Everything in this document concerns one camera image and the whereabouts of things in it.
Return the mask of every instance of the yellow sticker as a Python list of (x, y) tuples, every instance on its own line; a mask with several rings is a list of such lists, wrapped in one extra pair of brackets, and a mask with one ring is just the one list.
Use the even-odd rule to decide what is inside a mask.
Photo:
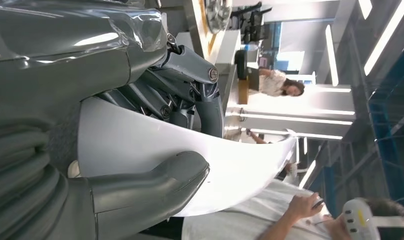
[(358, 211), (358, 217), (359, 217), (359, 222), (361, 222), (361, 225), (363, 227), (365, 227), (366, 223), (365, 223), (364, 215), (362, 214), (361, 210)]

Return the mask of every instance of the white panel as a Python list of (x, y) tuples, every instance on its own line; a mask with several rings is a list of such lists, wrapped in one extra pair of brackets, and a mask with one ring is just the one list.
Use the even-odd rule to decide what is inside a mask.
[(330, 1), (305, 1), (297, 4), (269, 4), (272, 7), (272, 10), (264, 14), (264, 22), (285, 22), (293, 20), (334, 18), (335, 12), (330, 12), (330, 6), (333, 4), (328, 2)]
[(341, 140), (351, 126), (248, 117), (241, 123), (241, 127), (252, 130), (258, 129), (260, 133), (266, 134), (280, 134), (285, 133), (284, 129), (291, 129), (297, 132), (300, 137)]
[(240, 30), (225, 31), (216, 64), (234, 64), (234, 55), (241, 48)]
[(332, 111), (347, 111), (354, 117), (355, 107), (349, 86), (345, 86), (344, 88), (327, 88), (322, 86), (324, 85), (306, 87), (303, 95), (298, 97), (272, 97), (262, 93), (250, 95), (249, 104), (244, 108), (247, 111), (259, 110), (265, 113), (303, 115), (304, 113), (311, 112), (318, 114), (318, 116), (323, 114), (339, 115), (338, 112)]
[(221, 211), (258, 194), (283, 169), (295, 142), (294, 137), (275, 144), (230, 141), (89, 98), (81, 107), (78, 162), (81, 175), (91, 177), (147, 172), (182, 151), (200, 153), (210, 173), (177, 215), (186, 217)]

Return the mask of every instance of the metal bolt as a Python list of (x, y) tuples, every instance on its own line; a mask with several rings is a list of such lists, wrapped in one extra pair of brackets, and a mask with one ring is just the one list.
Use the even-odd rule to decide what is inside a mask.
[(164, 118), (167, 118), (171, 115), (171, 108), (168, 105), (164, 105), (161, 108), (161, 114)]
[(216, 82), (216, 80), (218, 80), (218, 77), (218, 70), (214, 67), (211, 67), (209, 69), (209, 79), (211, 80), (211, 82)]
[(175, 43), (175, 37), (174, 37), (172, 34), (168, 33), (168, 34), (166, 35), (166, 37), (167, 37), (167, 39), (168, 39), (168, 42), (170, 42), (170, 43), (172, 43), (172, 44)]

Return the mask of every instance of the person's hand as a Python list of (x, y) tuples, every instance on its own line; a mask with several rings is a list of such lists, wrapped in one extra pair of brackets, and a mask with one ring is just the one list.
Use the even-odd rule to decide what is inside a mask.
[(286, 172), (290, 172), (290, 170), (292, 169), (292, 164), (291, 163), (286, 164), (284, 169), (286, 170)]
[(290, 202), (286, 214), (296, 221), (303, 218), (312, 217), (313, 215), (318, 214), (324, 206), (321, 204), (316, 208), (312, 208), (317, 200), (318, 193), (314, 193), (311, 196), (296, 195)]

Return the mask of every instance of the long brown hair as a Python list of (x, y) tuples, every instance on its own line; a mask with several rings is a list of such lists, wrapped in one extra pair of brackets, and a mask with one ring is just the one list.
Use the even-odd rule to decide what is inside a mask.
[[(302, 95), (302, 94), (305, 92), (305, 85), (303, 85), (303, 83), (298, 82), (298, 81), (295, 81), (295, 80), (290, 80), (290, 79), (288, 79), (288, 78), (286, 78), (286, 80), (284, 81), (283, 86), (284, 86), (284, 87), (289, 87), (289, 86), (295, 86), (295, 87), (297, 87), (297, 88), (299, 89), (299, 91), (300, 91), (300, 94), (297, 95), (297, 96), (295, 96), (295, 97), (298, 97), (298, 96)], [(286, 92), (286, 91), (283, 91), (283, 92), (281, 93), (281, 95), (282, 95), (282, 96), (287, 96), (287, 92)]]

